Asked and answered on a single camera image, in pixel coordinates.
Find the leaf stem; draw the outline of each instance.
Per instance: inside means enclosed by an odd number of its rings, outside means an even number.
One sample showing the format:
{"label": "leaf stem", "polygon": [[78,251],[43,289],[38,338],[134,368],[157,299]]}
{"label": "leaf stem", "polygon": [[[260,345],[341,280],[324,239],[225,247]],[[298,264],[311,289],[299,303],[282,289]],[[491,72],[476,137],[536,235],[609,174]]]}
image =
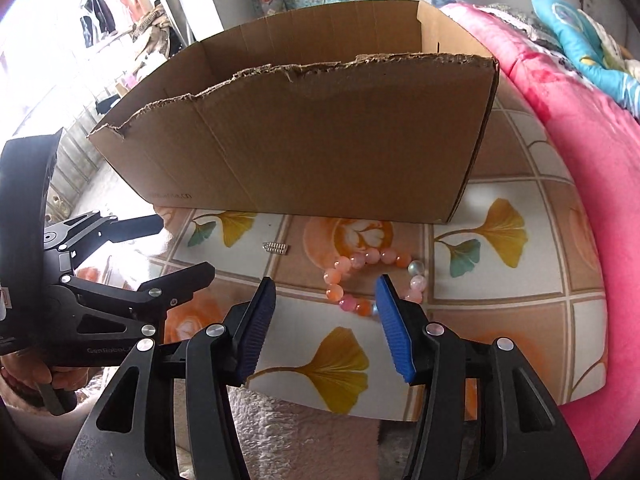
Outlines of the leaf stem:
{"label": "leaf stem", "polygon": [[455,231],[449,231],[447,233],[443,233],[439,236],[436,236],[433,241],[434,242],[439,242],[440,240],[442,240],[444,237],[447,236],[451,236],[451,235],[460,235],[463,233],[475,233],[476,231],[474,229],[456,229]]}
{"label": "leaf stem", "polygon": [[213,218],[218,218],[218,215],[214,215],[212,213],[207,213],[204,215],[196,216],[196,218],[192,218],[191,221],[195,222],[196,220],[200,220],[201,218],[206,218],[207,216],[213,216]]}
{"label": "leaf stem", "polygon": [[260,370],[259,372],[256,372],[255,374],[248,376],[246,380],[248,382],[255,378],[260,377],[261,375],[271,374],[273,372],[297,372],[297,371],[298,369],[293,366],[274,366],[271,368],[265,368],[264,370]]}

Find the patterned tablecloth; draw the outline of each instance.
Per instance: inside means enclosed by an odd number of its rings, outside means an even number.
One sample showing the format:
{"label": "patterned tablecloth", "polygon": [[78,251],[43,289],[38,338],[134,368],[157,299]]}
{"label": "patterned tablecloth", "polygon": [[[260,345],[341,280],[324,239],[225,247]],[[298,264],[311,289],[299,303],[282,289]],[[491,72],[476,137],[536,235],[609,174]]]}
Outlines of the patterned tablecloth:
{"label": "patterned tablecloth", "polygon": [[[425,118],[428,130],[429,118]],[[420,187],[416,200],[420,200]],[[77,213],[100,209],[121,219],[151,214],[108,166]],[[249,300],[263,276],[277,285],[270,330],[248,388],[337,413],[412,420],[420,388],[395,372],[380,322],[329,303],[323,269],[340,255],[393,246],[424,261],[423,308],[464,338],[512,338],[558,403],[583,397],[606,380],[606,301],[593,235],[574,183],[542,124],[501,77],[478,159],[448,225],[308,218],[276,214],[156,208],[165,229],[108,244],[79,275],[114,286],[141,282],[208,261],[211,286],[169,312],[166,340],[185,339]],[[289,245],[285,256],[264,242]],[[389,272],[398,291],[405,269],[367,266],[343,283],[373,299]],[[467,388],[472,414],[474,386]]]}

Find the yellow ginkgo leaf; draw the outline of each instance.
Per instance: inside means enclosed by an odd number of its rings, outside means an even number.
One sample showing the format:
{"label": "yellow ginkgo leaf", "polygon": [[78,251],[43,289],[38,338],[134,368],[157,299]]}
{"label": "yellow ginkgo leaf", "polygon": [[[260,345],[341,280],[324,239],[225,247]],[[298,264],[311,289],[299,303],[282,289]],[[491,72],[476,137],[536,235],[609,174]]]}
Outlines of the yellow ginkgo leaf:
{"label": "yellow ginkgo leaf", "polygon": [[256,213],[224,211],[216,215],[222,222],[222,238],[227,247],[235,244],[242,235],[254,226]]}
{"label": "yellow ginkgo leaf", "polygon": [[511,203],[497,198],[486,213],[484,224],[472,231],[487,239],[505,265],[518,266],[522,249],[529,237],[523,229],[524,219]]}
{"label": "yellow ginkgo leaf", "polygon": [[367,368],[369,359],[353,332],[339,326],[322,340],[311,362],[295,371],[311,380],[329,410],[347,414],[369,387],[361,371]]}

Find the bead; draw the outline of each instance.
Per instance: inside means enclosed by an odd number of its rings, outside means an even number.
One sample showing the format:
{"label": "bead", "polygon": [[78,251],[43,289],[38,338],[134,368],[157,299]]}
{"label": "bead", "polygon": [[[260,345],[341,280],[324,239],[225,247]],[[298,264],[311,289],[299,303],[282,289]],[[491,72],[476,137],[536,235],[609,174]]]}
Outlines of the bead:
{"label": "bead", "polygon": [[411,263],[411,255],[408,253],[400,253],[396,258],[396,267],[406,269],[407,265]]}
{"label": "bead", "polygon": [[358,316],[367,317],[373,312],[372,303],[369,300],[358,300],[356,305],[356,314]]}
{"label": "bead", "polygon": [[404,298],[407,301],[413,301],[414,303],[422,303],[422,293],[419,290],[414,290],[412,288],[407,291]]}
{"label": "bead", "polygon": [[406,270],[408,270],[409,274],[412,276],[424,274],[424,263],[420,260],[414,260],[407,266]]}
{"label": "bead", "polygon": [[341,273],[346,274],[351,270],[351,260],[346,256],[340,256],[340,258],[338,258],[338,260],[334,263],[334,267]]}
{"label": "bead", "polygon": [[356,299],[351,294],[345,294],[340,300],[340,308],[345,312],[353,312],[354,310],[356,310],[357,304],[358,301],[356,301]]}
{"label": "bead", "polygon": [[364,267],[365,260],[366,258],[364,254],[353,253],[351,255],[351,267],[353,267],[353,269],[361,269]]}
{"label": "bead", "polygon": [[375,247],[370,247],[367,252],[364,253],[364,259],[369,265],[375,265],[380,261],[380,251]]}
{"label": "bead", "polygon": [[329,301],[338,303],[338,301],[342,299],[343,295],[344,295],[344,290],[340,285],[329,285],[326,288],[326,298]]}
{"label": "bead", "polygon": [[340,283],[341,279],[342,275],[339,270],[327,269],[324,272],[324,282],[327,285],[337,285],[338,283]]}
{"label": "bead", "polygon": [[414,276],[411,278],[411,281],[409,282],[409,286],[411,287],[412,290],[417,290],[418,292],[422,292],[424,291],[425,288],[427,288],[427,278],[425,278],[421,274],[418,274],[417,276]]}
{"label": "bead", "polygon": [[396,262],[396,258],[398,257],[398,253],[392,247],[387,247],[386,249],[382,249],[380,253],[380,261],[385,265],[391,265]]}

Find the pink fluffy fabric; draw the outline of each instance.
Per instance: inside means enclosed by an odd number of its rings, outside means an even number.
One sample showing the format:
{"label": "pink fluffy fabric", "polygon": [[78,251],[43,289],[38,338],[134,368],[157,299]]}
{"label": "pink fluffy fabric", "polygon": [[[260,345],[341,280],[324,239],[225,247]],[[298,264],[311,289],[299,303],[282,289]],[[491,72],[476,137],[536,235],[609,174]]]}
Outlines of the pink fluffy fabric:
{"label": "pink fluffy fabric", "polygon": [[593,229],[607,293],[607,384],[561,410],[595,477],[640,419],[640,126],[497,18],[467,4],[443,10],[497,57],[535,110]]}

